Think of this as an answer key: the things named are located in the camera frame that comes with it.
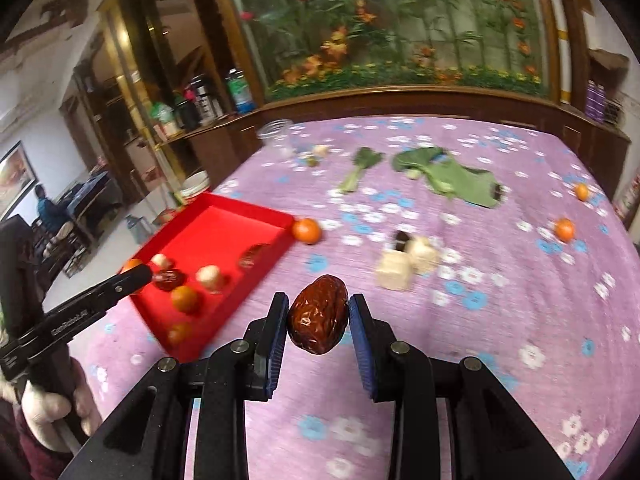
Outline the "left hand white glove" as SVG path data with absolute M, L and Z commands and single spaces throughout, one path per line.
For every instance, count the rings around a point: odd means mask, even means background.
M 16 385 L 1 376 L 2 399 L 13 404 L 21 404 L 29 430 L 35 439 L 51 452 L 70 452 L 70 448 L 53 424 L 63 420 L 71 411 L 80 417 L 81 429 L 88 437 L 91 437 L 103 422 L 84 370 L 75 358 L 71 358 L 70 362 L 73 365 L 76 385 L 71 401 L 57 393 L 45 392 L 31 382 L 26 382 L 22 400 L 17 401 Z

